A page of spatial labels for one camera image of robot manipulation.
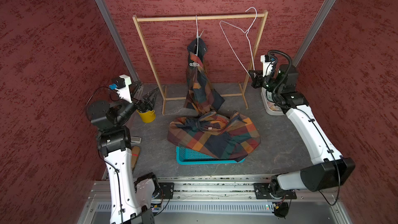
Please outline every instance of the hanging shirt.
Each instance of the hanging shirt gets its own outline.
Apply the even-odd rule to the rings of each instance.
[[[167,140],[217,159],[237,162],[261,143],[251,119],[236,111],[230,119],[216,111],[200,118],[176,118],[170,124]]]
[[[218,92],[216,92],[207,78],[204,67],[204,55],[207,47],[202,39],[199,38],[199,50],[196,54],[198,40],[195,39],[188,45],[188,67],[186,71],[188,94],[184,107],[195,109],[202,115],[211,110],[218,110],[224,103]]]

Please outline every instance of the black cable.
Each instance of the black cable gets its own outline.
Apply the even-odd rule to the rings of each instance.
[[[102,159],[100,156],[100,151],[98,151],[98,156],[101,160],[103,160],[104,162],[106,162],[107,164],[109,164],[116,172],[117,175],[117,184],[119,186],[119,201],[120,201],[120,217],[122,218],[122,224],[123,224],[123,208],[122,208],[122,194],[120,193],[120,180],[119,180],[119,171],[110,163],[108,163],[107,161],[105,161],[105,158]]]
[[[273,73],[273,71],[275,71],[276,64],[278,63],[278,60],[276,59],[275,56],[272,56],[272,58],[273,58],[274,60],[268,64],[267,69],[266,69],[266,73],[267,73],[268,68],[269,68],[269,66],[270,66],[271,64],[273,64],[274,67],[272,68],[272,71],[271,71],[271,73],[270,73],[270,75],[269,75],[269,77],[268,77],[268,80],[267,80],[266,84],[268,84],[268,82],[271,80],[272,73]],[[266,89],[266,98],[267,98],[267,101],[269,101],[269,102],[271,102],[271,103],[275,103],[275,102],[270,101],[270,100],[268,99],[268,97],[267,97],[267,92],[268,92],[268,90]]]
[[[327,147],[328,150],[329,150],[329,153],[330,153],[331,156],[333,157],[334,164],[335,164],[336,170],[337,170],[337,177],[338,177],[338,181],[339,181],[339,185],[338,185],[338,188],[337,188],[336,200],[335,200],[333,203],[330,203],[330,202],[326,199],[325,195],[324,195],[321,191],[319,191],[319,193],[321,193],[321,195],[325,198],[325,201],[326,201],[330,206],[334,206],[334,205],[336,205],[337,201],[339,200],[340,184],[341,184],[340,171],[339,171],[339,167],[337,166],[336,158],[333,156],[333,153],[332,153],[332,151],[330,150],[330,148],[329,148],[329,146],[328,146],[328,144],[327,144],[325,138],[322,136],[322,133],[319,131],[318,127],[316,127],[316,125],[314,124],[314,122],[312,121],[312,119],[308,116],[308,114],[307,114],[306,112],[304,112],[303,110],[301,110],[301,109],[294,108],[294,107],[290,107],[290,108],[292,108],[292,109],[297,109],[297,110],[303,112],[303,113],[308,117],[309,121],[312,122],[312,124],[314,125],[314,127],[315,127],[316,130],[318,131],[319,135],[320,135],[321,138],[323,139],[323,141],[324,141],[326,147]]]
[[[98,87],[98,88],[93,92],[93,94],[91,95],[91,97],[88,99],[88,101],[87,101],[87,103],[86,103],[86,106],[84,107],[84,112],[86,113],[86,117],[87,117],[87,120],[88,120],[88,121],[91,121],[90,118],[88,117],[88,114],[87,114],[87,106],[88,106],[88,103],[90,103],[90,101],[91,101],[91,99],[93,98],[93,96],[95,95],[95,93],[96,93],[98,90],[100,90],[101,88],[107,88],[108,90],[111,90],[112,92],[116,93],[115,91],[113,91],[113,90],[110,89],[109,87],[104,87],[104,86]]]
[[[112,99],[112,96],[111,96],[111,94],[109,94],[109,98],[111,99],[111,101],[118,101],[118,100],[120,100],[120,97],[119,97],[119,95],[117,95],[117,99],[116,100],[114,100],[114,99]]]
[[[276,58],[273,54],[279,54],[279,55],[285,57],[289,63],[288,63],[288,65],[287,65],[285,74],[282,76],[281,80],[278,82],[278,84],[276,85],[276,87],[274,87],[274,89],[272,90],[272,92],[271,92],[271,93],[272,93],[272,94],[271,94],[271,98],[272,98],[272,100],[274,101],[275,105],[278,106],[278,107],[285,108],[285,109],[286,109],[286,108],[292,108],[292,109],[297,109],[297,110],[303,112],[303,113],[308,117],[309,121],[312,122],[312,124],[314,125],[314,127],[315,127],[316,130],[318,131],[319,135],[321,136],[321,138],[322,138],[323,141],[325,142],[325,145],[326,145],[326,147],[328,148],[329,153],[330,153],[331,156],[333,157],[334,164],[335,164],[335,166],[336,166],[339,185],[338,185],[338,189],[337,189],[336,200],[334,201],[334,203],[330,203],[330,202],[326,199],[326,197],[324,196],[324,194],[323,194],[321,191],[319,191],[319,192],[322,194],[322,196],[325,198],[326,202],[327,202],[330,206],[334,206],[334,205],[337,203],[338,199],[339,199],[340,184],[341,184],[340,171],[339,171],[339,167],[337,166],[336,158],[333,156],[332,151],[330,150],[330,148],[329,148],[329,146],[328,146],[326,140],[325,140],[324,137],[322,136],[321,132],[318,130],[318,127],[316,127],[316,125],[314,124],[312,118],[310,118],[306,112],[304,112],[303,110],[298,109],[298,108],[296,108],[296,107],[288,107],[288,106],[286,106],[286,105],[280,105],[279,103],[277,103],[277,101],[276,101],[276,99],[275,99],[274,96],[275,96],[276,90],[278,90],[278,88],[281,86],[282,82],[286,79],[287,74],[289,73],[289,70],[290,70],[290,68],[291,68],[291,66],[292,66],[292,58],[291,58],[288,54],[286,54],[285,52],[282,52],[282,51],[279,51],[279,50],[270,50],[270,51],[268,51],[268,56],[270,56],[270,57],[272,57],[272,58]]]
[[[278,63],[278,58],[277,58],[275,55],[269,54],[268,56],[271,57],[271,58],[273,58],[273,59],[275,60],[274,65],[276,65],[276,64]]]
[[[153,216],[159,215],[167,207],[167,205],[169,205],[169,202],[170,202],[170,198],[169,198],[169,201],[167,201],[166,206],[164,206],[164,208],[161,211],[157,212],[157,214],[154,214]]]
[[[160,189],[160,190],[161,190],[161,192],[159,192],[159,194],[161,194],[161,195],[160,195],[160,198],[162,199],[162,200],[160,201],[160,207],[162,207],[164,194],[163,194],[163,189]]]
[[[281,108],[286,108],[286,106],[280,105],[279,103],[277,103],[277,100],[275,99],[275,93],[276,93],[276,90],[281,86],[282,82],[286,79],[287,74],[289,73],[289,70],[292,66],[292,58],[285,52],[282,52],[279,50],[268,51],[268,56],[275,57],[273,54],[279,54],[279,55],[285,57],[287,59],[287,61],[289,62],[287,65],[285,74],[282,76],[281,80],[278,82],[278,84],[274,87],[274,89],[271,92],[271,98],[275,102],[275,105],[277,105],[278,107],[281,107]]]
[[[330,205],[330,206],[334,206],[334,205],[336,205],[336,203],[337,203],[337,201],[339,200],[339,194],[340,194],[340,184],[341,184],[341,178],[340,178],[340,171],[339,171],[339,167],[337,166],[337,162],[336,162],[336,158],[334,158],[334,156],[333,156],[333,153],[331,152],[331,150],[330,150],[330,148],[329,148],[329,146],[328,146],[328,144],[326,143],[326,140],[324,139],[324,137],[322,136],[322,134],[321,134],[321,132],[318,130],[318,127],[316,127],[316,125],[314,124],[314,122],[312,122],[312,124],[314,125],[314,127],[316,128],[316,130],[319,132],[319,135],[321,135],[321,137],[322,137],[322,139],[323,139],[323,141],[325,142],[325,144],[326,144],[326,147],[328,148],[328,150],[329,150],[329,152],[330,152],[330,154],[331,154],[331,156],[333,157],[333,160],[334,160],[334,165],[336,166],[336,170],[337,170],[337,177],[338,177],[338,179],[339,179],[339,185],[338,185],[338,187],[337,187],[337,195],[336,195],[336,200],[333,202],[333,203],[330,203],[327,199],[326,199],[326,197],[325,197],[325,195],[319,190],[319,193],[321,193],[321,195],[325,198],[325,201]]]
[[[287,208],[287,213],[286,213],[286,215],[285,215],[285,217],[287,216],[287,214],[289,213],[289,210],[290,210],[290,205],[292,204],[292,199],[290,198],[290,202],[289,202],[289,207]]]

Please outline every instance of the red textured wall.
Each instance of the red textured wall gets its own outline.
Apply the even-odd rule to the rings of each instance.
[[[251,6],[269,11],[255,64],[260,68],[260,55],[270,49],[281,49],[292,57],[302,43],[324,0],[105,0],[117,25],[132,62],[143,82],[155,82],[152,70],[132,21],[138,17],[240,14]],[[229,20],[247,29],[251,20]],[[221,32],[219,21],[199,21],[199,31],[209,52],[205,56],[212,82],[242,82],[245,71],[231,51]],[[260,20],[250,32],[254,43]],[[187,45],[195,38],[195,21],[141,23],[152,59],[163,83],[185,83]],[[226,27],[234,40],[238,56],[247,67],[250,51],[239,30]]]
[[[84,104],[127,70],[94,0],[0,9],[0,223],[75,224],[104,170]]]
[[[299,89],[356,169],[343,186],[354,223],[398,220],[397,0],[337,0],[298,68]]]

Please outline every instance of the wooden clothes rack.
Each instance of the wooden clothes rack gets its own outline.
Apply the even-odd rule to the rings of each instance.
[[[237,14],[237,15],[218,15],[218,16],[197,16],[197,20],[209,20],[209,19],[232,19],[232,18],[254,18],[256,14]],[[256,42],[254,43],[254,48],[253,48],[253,58],[256,57],[257,50],[258,50],[258,45],[260,44],[261,40],[261,35],[264,30],[264,26],[266,24],[268,16],[268,11],[264,11],[264,13],[259,13],[257,14],[257,17],[263,18],[260,24],[260,28],[257,32],[257,38]],[[158,73],[156,71],[155,65],[153,64],[151,55],[148,50],[148,46],[145,42],[144,34],[141,30],[140,22],[160,22],[160,21],[187,21],[187,20],[196,20],[196,16],[191,16],[191,17],[144,17],[144,18],[138,18],[137,15],[134,15],[132,17],[135,27],[137,28],[138,35],[140,36],[142,46],[144,47],[145,53],[147,54],[147,58],[149,61],[149,64],[152,68],[153,75],[155,76],[156,83],[158,84],[160,93],[163,97],[163,108],[162,108],[162,114],[164,115],[164,111],[166,109],[166,102],[167,101],[175,101],[175,100],[182,100],[186,99],[186,97],[167,97],[167,86],[165,86],[164,91],[162,89],[162,84],[160,83]],[[253,62],[250,60],[250,65],[248,70],[251,70],[253,67]],[[249,75],[246,74],[245,82],[243,83],[243,87],[241,86],[240,83],[239,89],[240,93],[228,93],[228,94],[221,94],[222,97],[231,97],[231,96],[242,96],[243,101],[245,102],[246,109],[249,108],[248,103],[246,101],[245,97],[245,92],[247,88],[247,84],[249,82]]]

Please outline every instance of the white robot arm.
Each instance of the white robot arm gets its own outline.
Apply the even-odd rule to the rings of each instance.
[[[289,64],[283,64],[273,77],[278,62],[276,54],[285,57]],[[306,98],[296,91],[298,72],[292,66],[291,58],[284,52],[271,50],[260,58],[262,71],[249,71],[252,87],[263,87],[266,99],[279,106],[300,134],[311,157],[313,166],[298,172],[273,176],[269,191],[275,198],[281,198],[292,189],[319,191],[344,184],[355,168],[351,158],[344,158],[331,143],[316,121]]]
[[[129,76],[121,75],[113,78],[112,82],[109,89],[116,90],[120,100],[112,103],[96,101],[87,109],[88,115],[92,117],[91,123],[98,127],[97,148],[107,165],[112,198],[110,223],[142,223],[142,220],[153,219],[150,201],[154,191],[159,189],[159,184],[153,173],[133,181],[131,136],[123,124],[137,109],[144,111],[153,107],[157,89],[145,95],[144,101],[138,101],[132,96],[141,86],[140,82],[134,82],[136,87],[132,94]]]

